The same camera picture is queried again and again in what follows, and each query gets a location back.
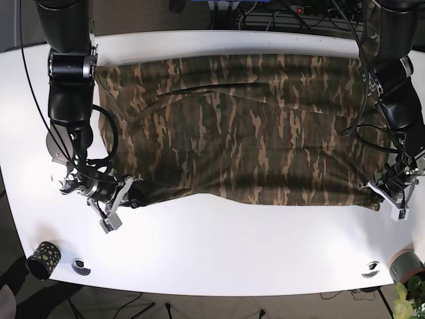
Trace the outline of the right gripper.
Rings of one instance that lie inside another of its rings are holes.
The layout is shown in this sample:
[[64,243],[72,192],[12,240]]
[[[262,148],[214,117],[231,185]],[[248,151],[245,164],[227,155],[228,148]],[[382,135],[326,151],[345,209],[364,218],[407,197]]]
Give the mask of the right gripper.
[[95,180],[91,187],[85,190],[88,206],[100,216],[100,226],[105,233],[115,231],[122,226],[117,214],[118,207],[124,202],[132,209],[147,206],[145,195],[132,185],[135,178],[126,177],[124,181]]

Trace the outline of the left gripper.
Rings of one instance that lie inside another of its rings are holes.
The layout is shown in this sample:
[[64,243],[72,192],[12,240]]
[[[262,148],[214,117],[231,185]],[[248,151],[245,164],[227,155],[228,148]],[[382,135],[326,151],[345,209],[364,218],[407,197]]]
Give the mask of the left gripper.
[[407,220],[408,206],[420,177],[419,169],[402,169],[397,171],[376,172],[374,179],[363,184],[375,192],[381,202],[391,206],[391,218],[395,221]]

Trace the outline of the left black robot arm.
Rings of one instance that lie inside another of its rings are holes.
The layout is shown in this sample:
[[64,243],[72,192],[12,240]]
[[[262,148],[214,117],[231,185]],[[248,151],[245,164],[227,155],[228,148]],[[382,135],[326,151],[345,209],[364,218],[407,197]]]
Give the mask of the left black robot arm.
[[367,187],[392,207],[395,221],[408,217],[408,201],[424,175],[424,119],[411,76],[414,66],[408,54],[420,15],[420,1],[363,1],[361,48],[368,68],[365,80],[377,97],[395,154]]

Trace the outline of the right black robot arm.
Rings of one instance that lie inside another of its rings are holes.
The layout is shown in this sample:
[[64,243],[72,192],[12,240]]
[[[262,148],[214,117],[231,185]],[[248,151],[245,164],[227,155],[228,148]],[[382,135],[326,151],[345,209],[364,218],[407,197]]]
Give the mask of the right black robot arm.
[[[112,160],[118,150],[118,128],[113,117],[93,103],[97,48],[90,38],[89,1],[37,1],[48,55],[48,117],[46,146],[54,163],[63,165],[63,194],[78,192],[100,216],[106,233],[122,225],[119,207],[144,206],[134,187],[136,178],[118,179]],[[106,117],[112,129],[112,148],[101,159],[88,158],[93,142],[93,111]]]

